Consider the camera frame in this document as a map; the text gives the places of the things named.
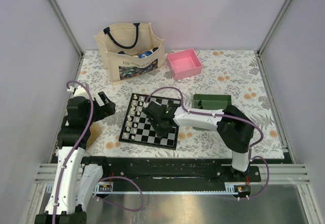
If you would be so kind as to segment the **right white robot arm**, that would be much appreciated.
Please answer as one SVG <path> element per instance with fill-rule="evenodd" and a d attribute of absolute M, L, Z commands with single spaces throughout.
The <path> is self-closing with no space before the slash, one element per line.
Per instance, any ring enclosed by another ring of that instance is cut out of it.
<path fill-rule="evenodd" d="M 185 110 L 175 103 L 166 106 L 150 102 L 143 112 L 159 137 L 166 136 L 174 126 L 217 132 L 232 151 L 232 177 L 236 181 L 243 181 L 249 176 L 248 151 L 254 126 L 237 107 L 228 105 L 224 110 Z"/>

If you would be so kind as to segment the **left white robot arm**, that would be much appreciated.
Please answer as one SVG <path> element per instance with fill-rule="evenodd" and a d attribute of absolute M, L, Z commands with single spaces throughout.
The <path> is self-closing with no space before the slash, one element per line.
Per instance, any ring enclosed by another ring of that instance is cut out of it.
<path fill-rule="evenodd" d="M 44 213 L 37 214 L 35 223 L 86 223 L 86 209 L 98 181 L 110 176 L 104 156 L 85 157 L 90 126 L 115 114 L 115 103 L 104 92 L 98 93 L 100 106 L 86 92 L 75 92 L 67 104 L 57 135 L 57 169 L 53 190 Z"/>

